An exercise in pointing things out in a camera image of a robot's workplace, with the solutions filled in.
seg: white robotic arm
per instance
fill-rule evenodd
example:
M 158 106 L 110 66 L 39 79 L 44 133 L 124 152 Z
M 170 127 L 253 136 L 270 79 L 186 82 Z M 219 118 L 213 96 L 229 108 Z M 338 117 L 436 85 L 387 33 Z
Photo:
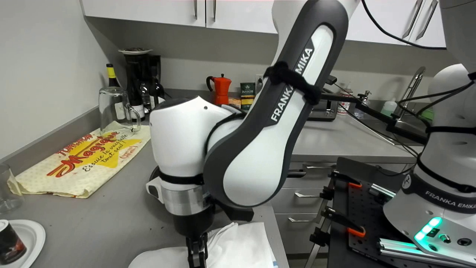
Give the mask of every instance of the white robotic arm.
M 341 53 L 357 4 L 276 2 L 280 51 L 246 118 L 201 99 L 152 112 L 158 169 L 148 191 L 160 197 L 188 239 L 191 267 L 206 264 L 204 234 L 215 206 L 232 219 L 250 221 L 252 208 L 283 187 L 296 139 Z
M 244 118 L 201 99 L 151 115 L 158 170 L 148 191 L 160 197 L 174 216 L 176 230 L 188 237 L 191 267 L 206 264 L 204 234 L 212 225 L 215 206 L 224 208 L 232 219 L 250 219 L 243 212 L 267 203 L 283 187 L 295 142 L 319 96 L 316 90 L 331 75 L 357 5 L 359 0 L 276 0 L 274 20 L 280 33 L 276 66 Z M 463 66 L 438 75 L 433 93 L 465 85 L 475 79 L 467 75 L 476 72 L 476 2 L 441 0 L 441 7 L 448 48 Z M 473 100 L 475 93 L 466 91 L 438 108 L 436 127 L 473 129 Z M 475 187 L 475 139 L 433 133 L 421 157 L 433 173 L 420 166 L 412 175 L 418 178 L 415 182 L 432 190 L 401 191 L 384 209 L 387 219 L 421 249 L 469 266 L 476 266 L 476 193 L 457 191 L 436 178 Z M 448 196 L 432 194 L 433 190 Z M 442 205 L 448 200 L 460 205 L 462 199 L 462 205 L 470 209 L 465 213 Z M 438 225 L 441 234 L 454 243 L 421 234 L 427 225 Z

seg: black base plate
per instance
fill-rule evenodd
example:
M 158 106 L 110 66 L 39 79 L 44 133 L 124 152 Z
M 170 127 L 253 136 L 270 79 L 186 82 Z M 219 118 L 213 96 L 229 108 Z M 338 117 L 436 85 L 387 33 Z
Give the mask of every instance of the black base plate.
M 374 184 L 399 191 L 404 178 L 396 176 L 393 179 L 381 179 L 377 176 L 372 179 Z M 369 260 L 374 260 L 387 267 L 396 268 L 438 268 L 435 266 L 412 263 L 407 260 L 396 260 L 380 255 L 380 239 L 409 242 L 404 234 L 393 228 L 393 225 L 386 219 L 383 212 L 383 202 L 369 194 L 371 184 L 365 184 L 363 190 L 348 188 L 348 212 L 347 216 L 366 228 L 366 239 L 360 240 L 348 236 L 348 248 Z

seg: cabinet door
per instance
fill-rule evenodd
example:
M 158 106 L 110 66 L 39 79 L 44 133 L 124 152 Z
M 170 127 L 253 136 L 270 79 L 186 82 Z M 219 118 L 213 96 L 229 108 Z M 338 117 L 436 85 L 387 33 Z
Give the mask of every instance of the cabinet door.
M 417 18 L 414 14 L 417 12 L 415 10 L 418 10 L 418 0 L 366 0 L 366 4 L 377 23 L 398 38 L 405 36 L 405 32 L 412 27 L 414 18 Z M 351 17 L 347 39 L 404 45 L 377 29 L 362 4 Z
M 447 47 L 442 11 L 438 0 L 424 0 L 412 32 L 412 42 L 423 47 Z
M 274 0 L 207 0 L 207 27 L 237 32 L 277 33 Z
M 87 17 L 206 26 L 206 0 L 82 0 Z

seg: kitchen counter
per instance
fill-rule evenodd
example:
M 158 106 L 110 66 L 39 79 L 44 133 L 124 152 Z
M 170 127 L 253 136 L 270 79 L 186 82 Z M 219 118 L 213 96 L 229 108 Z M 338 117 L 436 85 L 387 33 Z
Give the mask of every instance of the kitchen counter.
M 142 252 L 183 246 L 164 206 L 146 194 L 155 163 L 151 144 L 88 200 L 29 196 L 6 219 L 30 219 L 47 230 L 47 245 L 36 268 L 121 268 Z M 271 206 L 255 211 L 265 222 L 280 268 L 289 268 Z M 215 227 L 228 224 L 224 215 Z
M 334 123 L 307 123 L 293 160 L 337 161 L 338 157 L 362 163 L 414 161 L 405 149 L 390 145 L 350 117 L 340 115 Z M 185 245 L 164 206 L 145 191 L 154 169 L 152 148 L 148 145 L 90 200 L 29 196 L 23 208 L 6 219 L 32 219 L 47 228 L 47 245 L 35 264 L 38 268 L 127 267 L 145 251 Z M 258 208 L 255 221 L 265 222 L 279 266 L 288 268 L 273 208 Z M 224 215 L 216 218 L 216 227 L 227 224 Z
M 340 157 L 381 164 L 415 161 L 404 148 L 392 145 L 348 115 L 338 115 L 332 123 L 308 121 L 296 142 L 293 160 L 337 161 Z

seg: cable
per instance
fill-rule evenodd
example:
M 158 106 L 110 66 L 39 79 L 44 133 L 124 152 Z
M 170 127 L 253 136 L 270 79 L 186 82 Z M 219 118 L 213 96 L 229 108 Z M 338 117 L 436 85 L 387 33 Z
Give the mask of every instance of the cable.
M 354 118 L 356 121 L 359 121 L 360 124 L 363 124 L 365 127 L 368 127 L 369 130 L 372 130 L 374 133 L 377 133 L 377 135 L 380 135 L 380 136 L 383 136 L 383 138 L 386 138 L 387 141 L 392 141 L 392 142 L 395 142 L 395 144 L 399 144 L 408 154 L 411 154 L 414 158 L 418 158 L 418 152 L 415 151 L 415 149 L 412 149 L 409 145 L 407 145 L 407 144 L 402 144 L 401 141 L 395 141 L 395 139 L 392 139 L 392 138 L 389 138 L 389 136 L 386 136 L 386 135 L 383 135 L 381 132 L 378 132 L 378 130 L 375 130 L 375 129 L 372 129 L 372 127 L 369 127 L 368 124 L 365 124 L 362 120 L 359 120 L 357 117 L 354 117 L 351 112 L 348 112 L 344 106 L 341 106 L 346 112 L 347 112 L 347 115 L 350 115 L 351 118 Z
M 459 88 L 456 88 L 456 90 L 450 90 L 450 91 L 444 91 L 444 93 L 436 93 L 436 94 L 427 94 L 427 96 L 418 96 L 418 97 L 411 97 L 411 99 L 404 99 L 404 100 L 398 102 L 398 106 L 399 106 L 399 109 L 402 109 L 404 112 L 415 117 L 418 121 L 421 121 L 421 123 L 426 124 L 427 127 L 432 127 L 430 123 L 421 120 L 420 115 L 421 115 L 424 111 L 427 111 L 427 109 L 430 109 L 430 108 L 433 108 L 433 106 L 436 106 L 436 105 L 439 105 L 439 103 L 442 103 L 442 102 L 445 102 L 445 100 L 448 100 L 448 99 L 451 99 L 451 97 L 454 97 L 454 96 L 457 96 L 457 94 L 460 94 L 460 93 L 463 93 L 463 91 L 466 91 L 466 90 L 470 88 L 473 84 L 475 84 L 475 82 L 472 81 L 472 82 L 469 82 L 469 84 L 466 84 L 466 85 L 463 85 L 463 87 L 459 87 Z M 427 105 L 427 106 L 424 106 L 424 108 L 420 109 L 417 114 L 414 114 L 412 111 L 409 111 L 409 109 L 407 109 L 407 108 L 404 106 L 404 103 L 408 103 L 408 102 L 423 100 L 423 99 L 433 99 L 433 97 L 441 97 L 441 96 L 444 96 L 444 97 L 439 99 L 439 100 L 436 100 L 436 102 L 432 102 L 432 103 Z
M 384 27 L 381 27 L 381 26 L 377 23 L 377 20 L 374 18 L 374 15 L 372 15 L 371 11 L 369 11 L 369 7 L 368 7 L 366 0 L 362 0 L 362 5 L 363 5 L 363 10 L 366 11 L 368 17 L 371 18 L 371 21 L 375 24 L 375 27 L 377 27 L 378 30 L 381 30 L 386 36 L 389 36 L 389 38 L 392 38 L 392 39 L 396 39 L 396 41 L 399 41 L 399 42 L 402 42 L 402 44 L 407 44 L 407 45 L 420 48 L 420 50 L 447 51 L 447 48 L 439 48 L 439 47 L 421 47 L 421 45 L 418 45 L 418 44 L 408 42 L 408 41 L 405 41 L 405 39 L 401 39 L 401 38 L 389 33 Z
M 475 85 L 475 81 L 469 82 L 469 84 L 465 85 L 465 87 L 457 88 L 459 91 L 456 91 L 456 93 L 453 93 L 453 94 L 448 94 L 448 96 L 445 96 L 445 97 L 442 97 L 442 99 L 439 99 L 439 100 L 436 100 L 436 102 L 424 106 L 423 109 L 420 109 L 420 111 L 417 112 L 417 117 L 420 117 L 424 111 L 427 111 L 427 109 L 430 109 L 430 108 L 433 108 L 433 106 L 436 106 L 436 105 L 439 105 L 439 103 L 442 103 L 442 102 L 445 102 L 445 100 L 448 100 L 448 99 L 451 99 L 451 97 L 454 97 L 454 96 L 457 96 L 457 94 L 460 94 L 460 93 L 463 93 L 463 91 L 466 91 L 466 90 L 469 90 L 472 85 Z

